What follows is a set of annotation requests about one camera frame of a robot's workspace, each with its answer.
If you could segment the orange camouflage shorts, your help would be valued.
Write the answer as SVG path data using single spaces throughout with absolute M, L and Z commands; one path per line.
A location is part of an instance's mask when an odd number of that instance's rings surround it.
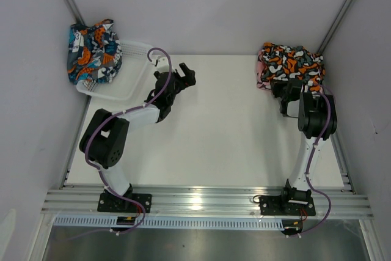
M 304 46 L 285 46 L 265 42 L 261 47 L 265 69 L 262 81 L 289 81 L 300 79 L 312 92 L 319 92 L 326 69 L 324 57 L 312 53 Z

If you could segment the pink shark print shorts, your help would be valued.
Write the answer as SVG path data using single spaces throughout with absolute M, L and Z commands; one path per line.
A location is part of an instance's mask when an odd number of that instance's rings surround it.
M 262 50 L 259 50 L 257 54 L 257 64 L 256 64 L 257 88 L 262 90 L 271 90 L 270 83 L 264 82 L 261 79 L 264 69 L 265 69 L 265 65 L 262 61 Z

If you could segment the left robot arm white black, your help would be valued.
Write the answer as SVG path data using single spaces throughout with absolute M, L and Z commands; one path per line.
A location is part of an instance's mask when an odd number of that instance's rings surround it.
M 163 121 L 171 112 L 176 96 L 196 84 L 195 71 L 185 63 L 180 63 L 179 67 L 183 76 L 177 71 L 154 72 L 155 88 L 150 91 L 145 105 L 117 115 L 103 108 L 95 111 L 80 140 L 80 151 L 87 164 L 103 176 L 102 182 L 112 195 L 111 205 L 117 211 L 128 211 L 133 204 L 131 184 L 119 164 L 128 134 Z

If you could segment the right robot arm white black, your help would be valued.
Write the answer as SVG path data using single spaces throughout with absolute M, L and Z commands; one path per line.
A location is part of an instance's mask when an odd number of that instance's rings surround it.
M 337 129 L 334 96 L 323 86 L 313 92 L 312 86 L 313 83 L 299 79 L 271 83 L 272 94 L 280 103 L 280 113 L 285 117 L 296 116 L 301 133 L 298 157 L 281 194 L 263 205 L 273 212 L 280 210 L 284 215 L 301 211 L 315 215 L 313 173 L 323 146 Z

